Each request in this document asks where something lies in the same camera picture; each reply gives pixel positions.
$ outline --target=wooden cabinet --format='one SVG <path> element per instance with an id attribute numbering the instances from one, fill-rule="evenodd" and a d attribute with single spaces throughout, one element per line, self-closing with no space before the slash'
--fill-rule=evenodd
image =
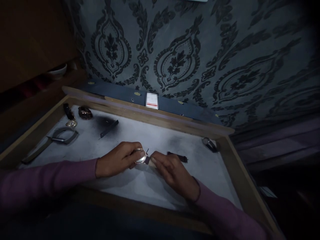
<path id="1" fill-rule="evenodd" d="M 2 1 L 0 93 L 77 57 L 60 1 Z"/>

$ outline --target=label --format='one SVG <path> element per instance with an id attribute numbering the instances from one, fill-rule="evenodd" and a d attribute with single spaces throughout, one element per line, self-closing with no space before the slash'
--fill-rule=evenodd
<path id="1" fill-rule="evenodd" d="M 159 109 L 158 108 L 158 94 L 157 93 L 147 93 L 146 107 L 153 108 L 153 109 Z"/>

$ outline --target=white felt surface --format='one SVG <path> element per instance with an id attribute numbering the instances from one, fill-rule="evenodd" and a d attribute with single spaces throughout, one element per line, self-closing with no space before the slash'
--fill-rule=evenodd
<path id="1" fill-rule="evenodd" d="M 153 151 L 165 154 L 170 151 L 187 156 L 188 163 L 184 163 L 184 166 L 192 176 L 199 179 L 219 196 L 229 199 L 238 208 L 242 209 L 220 153 L 212 153 L 206 148 L 201 141 L 201 137 L 97 110 L 92 110 L 94 118 L 86 121 L 79 117 L 78 106 L 73 106 L 72 111 L 78 122 L 75 129 L 79 132 L 79 136 L 75 141 L 68 146 L 53 142 L 30 165 L 22 165 L 21 168 L 63 160 L 84 161 L 93 159 L 105 155 L 121 141 L 139 141 L 145 150 L 149 148 L 149 155 Z M 102 139 L 100 139 L 102 129 L 97 127 L 95 121 L 99 116 L 119 120 L 118 126 Z M 66 116 L 62 117 L 47 135 L 52 136 L 54 130 L 64 127 L 67 121 Z M 66 132 L 59 137 L 68 138 L 70 134 L 72 133 Z M 157 170 L 145 164 L 138 164 L 136 168 L 128 169 L 117 176 L 98 179 L 84 185 L 168 209 L 186 210 L 187 208 L 185 200 L 165 183 Z"/>

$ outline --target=purple sleeve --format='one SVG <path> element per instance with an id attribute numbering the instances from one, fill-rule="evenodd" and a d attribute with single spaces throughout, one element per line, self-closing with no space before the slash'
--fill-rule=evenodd
<path id="1" fill-rule="evenodd" d="M 195 204 L 207 213 L 210 226 L 221 239 L 276 239 L 228 199 L 219 197 L 199 180 L 197 182 L 200 196 Z"/>
<path id="2" fill-rule="evenodd" d="M 95 179 L 96 161 L 63 161 L 0 174 L 0 215 L 13 214 L 33 200 Z"/>

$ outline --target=patterned wall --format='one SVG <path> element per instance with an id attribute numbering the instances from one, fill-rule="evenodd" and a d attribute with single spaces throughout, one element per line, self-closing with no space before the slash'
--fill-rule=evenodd
<path id="1" fill-rule="evenodd" d="M 314 112 L 313 26 L 290 0 L 66 0 L 89 78 L 212 108 L 238 132 Z"/>

